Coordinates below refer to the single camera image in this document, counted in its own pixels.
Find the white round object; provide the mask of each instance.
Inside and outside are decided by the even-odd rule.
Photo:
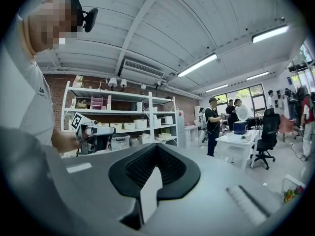
[[[122,82],[120,83],[121,87],[126,87],[127,86],[127,80],[126,79],[122,79]]]
[[[248,118],[248,110],[245,106],[240,106],[237,109],[237,118],[240,121],[245,121]]]
[[[116,86],[117,86],[117,80],[116,80],[116,78],[111,78],[111,79],[109,80],[108,85],[109,85],[110,87],[116,87]]]

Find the red cloth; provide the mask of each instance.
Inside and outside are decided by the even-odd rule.
[[[306,97],[302,103],[302,113],[301,114],[304,114],[304,107],[305,106],[307,106],[309,108],[309,118],[306,119],[306,117],[305,117],[305,123],[308,124],[311,121],[315,121],[313,110],[310,108],[310,98],[309,97]]]
[[[290,133],[290,132],[292,132],[294,124],[295,124],[294,120],[289,120],[284,115],[280,115],[279,130],[280,130],[281,133]]]

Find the black cap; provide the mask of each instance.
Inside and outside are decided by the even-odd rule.
[[[212,101],[218,101],[218,100],[215,99],[214,97],[211,97],[210,100],[209,100],[209,103],[212,102]]]

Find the white shelving unit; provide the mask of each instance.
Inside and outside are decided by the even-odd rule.
[[[120,111],[120,110],[101,110],[101,109],[76,109],[76,108],[66,108],[66,98],[68,93],[71,92],[74,94],[74,97],[77,99],[91,99],[91,97],[103,97],[105,99],[108,98],[109,95],[112,96],[112,101],[124,101],[124,102],[142,102],[143,111]],[[172,104],[171,111],[158,111],[154,112],[153,105],[165,105],[166,103]],[[144,104],[149,104],[149,111],[145,111]],[[152,97],[152,93],[149,92],[149,95],[140,95],[134,93],[125,93],[125,92],[116,92],[109,90],[101,90],[101,89],[90,89],[90,88],[73,88],[70,87],[70,81],[67,82],[65,87],[64,96],[63,96],[63,105],[62,105],[62,113],[61,113],[61,130],[64,132],[73,132],[71,130],[64,129],[64,117],[66,114],[72,113],[73,115],[78,112],[82,115],[116,115],[116,116],[141,116],[144,118],[145,116],[149,119],[149,127],[146,128],[138,128],[138,129],[124,129],[124,130],[116,130],[116,133],[132,133],[132,132],[145,132],[149,131],[152,143],[155,141],[155,130],[161,128],[171,128],[172,137],[167,139],[167,141],[175,141],[176,142],[178,133],[177,133],[177,121],[176,121],[176,104],[175,97],[173,99],[165,99]],[[169,116],[173,115],[174,124],[170,125],[161,125],[159,127],[154,127],[154,115],[158,116]]]

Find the blue container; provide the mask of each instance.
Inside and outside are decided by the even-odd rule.
[[[247,121],[236,121],[234,123],[234,134],[244,135],[248,130]]]

